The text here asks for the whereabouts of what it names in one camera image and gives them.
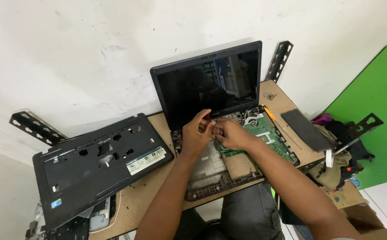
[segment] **screen bezel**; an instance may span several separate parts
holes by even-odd
[[[230,107],[230,108],[225,108],[220,111],[215,111],[211,112],[210,115],[212,118],[214,117],[220,117],[232,112],[239,111],[240,109],[247,108],[250,106],[256,106],[259,104],[259,99],[260,99],[260,71],[261,71],[261,65],[262,65],[262,41],[255,41],[252,43],[248,44],[243,44],[239,46],[234,46],[231,48],[223,49],[217,52],[212,52],[184,60],[180,60],[177,62],[172,62],[164,65],[160,65],[157,67],[153,67],[150,69],[150,75],[153,80],[153,84],[155,85],[156,93],[158,94],[159,102],[161,103],[162,106],[162,111],[164,112],[165,119],[167,120],[168,127],[171,131],[175,130],[180,130],[183,125],[188,123],[188,121],[180,121],[176,123],[171,123],[169,122],[169,114],[167,110],[167,106],[164,101],[164,96],[162,95],[161,87],[158,82],[158,77],[157,75],[167,73],[170,71],[174,71],[180,68],[185,68],[189,66],[194,66],[197,64],[205,63],[205,62],[210,62],[216,59],[221,59],[224,57],[229,57],[234,54],[239,54],[243,52],[249,52],[249,51],[254,51],[258,50],[259,56],[258,56],[258,66],[257,66],[257,90],[256,90],[256,100],[248,103],[244,103],[238,106]]]

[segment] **wooden desk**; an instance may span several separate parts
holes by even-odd
[[[276,95],[272,101],[268,100],[263,96],[263,93],[272,93]],[[323,152],[315,152],[309,146],[307,146],[303,141],[296,135],[294,130],[292,130],[287,123],[282,119],[281,113],[287,112],[289,110],[297,108],[294,103],[285,95],[284,92],[272,81],[262,82],[260,84],[260,104],[265,104],[272,111],[273,115],[276,117],[279,124],[285,128],[285,131],[290,134],[297,143],[301,146],[303,150],[297,147],[292,140],[286,136],[288,144],[291,146],[292,150],[296,153],[298,159],[300,160],[300,166],[312,163],[319,159],[325,157]],[[164,139],[165,143],[169,146],[170,150],[174,154],[174,148],[172,146],[170,130],[165,120],[164,114],[160,113],[154,116],[149,117],[149,121],[152,123],[159,135]],[[118,215],[115,215],[110,221],[109,225],[114,221],[114,225],[106,230],[101,232],[90,234],[90,240],[106,240],[111,237],[119,236],[126,232],[130,232],[137,228],[140,220],[142,219],[146,209],[151,203],[153,197],[158,192],[158,189],[161,187],[165,178],[167,177],[168,172],[173,166],[174,161],[171,161],[167,165],[155,170],[146,177],[135,182],[132,187],[125,188],[121,191],[121,205],[119,207]],[[229,189],[227,191],[206,197],[195,202],[185,201],[183,209],[194,208],[199,205],[205,204],[215,199],[219,199],[226,194],[233,193],[242,188],[249,187],[256,183],[262,182],[263,179],[258,179],[256,181],[244,184],[242,186]],[[120,194],[117,194],[116,203],[118,205],[120,200]]]

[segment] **green wall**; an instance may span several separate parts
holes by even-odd
[[[344,123],[358,123],[372,112],[384,122],[361,139],[376,158],[361,161],[365,170],[357,178],[361,188],[387,182],[387,46],[325,112]]]

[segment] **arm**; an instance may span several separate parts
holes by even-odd
[[[181,154],[175,159],[173,168],[140,221],[135,240],[173,239],[180,222],[187,181],[196,159],[211,141],[215,122],[208,123],[202,119],[210,112],[209,109],[202,110],[183,127]]]
[[[225,147],[247,151],[281,199],[309,227],[314,239],[360,238],[356,229],[317,185],[236,121],[217,120],[212,137]]]

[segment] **person's left hand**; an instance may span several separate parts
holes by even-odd
[[[215,122],[208,123],[202,119],[211,112],[211,109],[204,109],[183,126],[183,148],[180,155],[196,160],[207,149],[211,142],[212,128]]]

